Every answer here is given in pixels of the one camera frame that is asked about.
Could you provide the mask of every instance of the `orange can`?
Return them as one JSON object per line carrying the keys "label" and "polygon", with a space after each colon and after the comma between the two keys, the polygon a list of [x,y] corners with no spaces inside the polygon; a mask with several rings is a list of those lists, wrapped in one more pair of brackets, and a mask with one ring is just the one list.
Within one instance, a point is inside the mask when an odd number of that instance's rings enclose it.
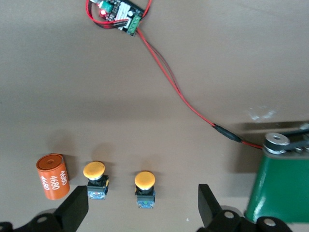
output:
{"label": "orange can", "polygon": [[48,199],[57,200],[69,192],[67,169],[61,154],[43,156],[37,162],[37,169]]}

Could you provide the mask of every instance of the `green box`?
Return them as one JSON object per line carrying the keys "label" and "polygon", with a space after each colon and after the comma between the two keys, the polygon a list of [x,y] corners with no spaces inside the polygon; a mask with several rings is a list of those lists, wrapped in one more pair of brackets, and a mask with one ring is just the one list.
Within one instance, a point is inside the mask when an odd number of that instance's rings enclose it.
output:
{"label": "green box", "polygon": [[264,150],[245,217],[309,222],[309,152],[274,155]]}

